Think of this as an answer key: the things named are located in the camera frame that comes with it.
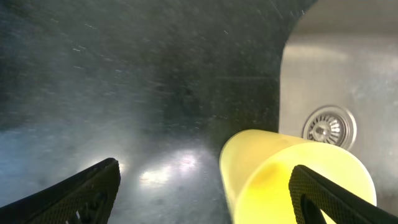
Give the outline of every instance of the black countertop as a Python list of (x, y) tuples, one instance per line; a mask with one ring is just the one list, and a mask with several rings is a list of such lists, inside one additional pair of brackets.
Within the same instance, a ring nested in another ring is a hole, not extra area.
[(0, 2), (0, 206), (106, 157), (110, 223), (230, 223), (218, 159), (277, 131), (279, 68), (315, 0)]

